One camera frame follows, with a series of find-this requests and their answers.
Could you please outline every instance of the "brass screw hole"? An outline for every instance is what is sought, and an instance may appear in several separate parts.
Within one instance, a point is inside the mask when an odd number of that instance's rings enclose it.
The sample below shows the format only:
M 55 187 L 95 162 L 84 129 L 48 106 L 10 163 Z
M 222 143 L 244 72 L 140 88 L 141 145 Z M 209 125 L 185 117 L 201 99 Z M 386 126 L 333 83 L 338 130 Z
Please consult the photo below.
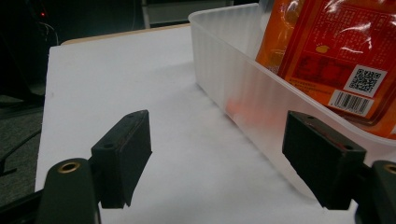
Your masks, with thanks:
M 68 162 L 59 167 L 58 172 L 61 174 L 68 174 L 78 169 L 79 163 L 75 161 Z
M 390 173 L 396 175 L 396 165 L 387 164 L 387 165 L 385 165 L 385 169 L 386 169 L 388 172 L 390 172 Z

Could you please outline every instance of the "barcode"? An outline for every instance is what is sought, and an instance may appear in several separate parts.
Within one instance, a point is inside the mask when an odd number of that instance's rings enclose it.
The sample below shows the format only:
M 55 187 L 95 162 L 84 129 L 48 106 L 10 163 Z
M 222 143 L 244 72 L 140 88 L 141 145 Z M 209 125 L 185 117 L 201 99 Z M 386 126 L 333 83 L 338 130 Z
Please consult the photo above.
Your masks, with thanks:
M 335 106 L 339 109 L 366 116 L 369 112 L 373 100 L 353 95 L 344 91 L 334 91 L 329 105 Z
M 356 65 L 349 80 L 346 82 L 344 90 L 373 97 L 386 74 L 386 71 Z

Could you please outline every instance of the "translucent plastic bin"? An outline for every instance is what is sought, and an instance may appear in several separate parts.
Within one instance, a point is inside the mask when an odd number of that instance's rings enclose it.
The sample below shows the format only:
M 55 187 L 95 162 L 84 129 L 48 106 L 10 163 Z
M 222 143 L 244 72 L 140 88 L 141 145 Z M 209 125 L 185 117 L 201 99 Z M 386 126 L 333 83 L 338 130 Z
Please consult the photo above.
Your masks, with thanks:
M 255 62 L 264 28 L 260 22 L 265 17 L 258 4 L 189 16 L 196 80 L 208 96 L 305 195 L 312 196 L 312 192 L 282 154 L 288 110 L 317 117 L 366 148 L 368 165 L 376 160 L 396 161 L 396 140 L 353 126 Z

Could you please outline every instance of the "black cable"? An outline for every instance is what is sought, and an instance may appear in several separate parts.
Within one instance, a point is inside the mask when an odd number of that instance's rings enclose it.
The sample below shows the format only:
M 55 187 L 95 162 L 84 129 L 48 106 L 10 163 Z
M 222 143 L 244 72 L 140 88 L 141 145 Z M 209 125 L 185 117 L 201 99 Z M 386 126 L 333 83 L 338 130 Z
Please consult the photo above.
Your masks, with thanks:
M 5 171 L 5 169 L 6 169 L 6 159 L 9 156 L 11 156 L 12 153 L 17 151 L 21 146 L 23 146 L 25 143 L 27 143 L 29 140 L 31 140 L 32 138 L 34 138 L 35 136 L 37 136 L 40 133 L 41 133 L 41 129 L 39 129 L 38 131 L 35 131 L 34 133 L 30 134 L 27 138 L 23 139 L 23 141 L 18 143 L 14 148 L 12 148 L 8 153 L 6 153 L 5 156 L 3 156 L 0 159 L 0 176 L 9 175 L 11 173 L 14 173 L 17 170 L 17 169 L 13 169 L 13 170 L 10 170 L 10 171 Z

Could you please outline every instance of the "snack package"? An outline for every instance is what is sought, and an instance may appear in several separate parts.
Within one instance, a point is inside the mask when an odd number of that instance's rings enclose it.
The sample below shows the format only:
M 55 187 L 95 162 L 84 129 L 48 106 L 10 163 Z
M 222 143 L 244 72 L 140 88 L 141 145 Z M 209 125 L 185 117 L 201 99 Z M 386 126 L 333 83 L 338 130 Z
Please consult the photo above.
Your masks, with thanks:
M 396 139 L 396 0 L 276 0 L 257 62 L 366 132 Z

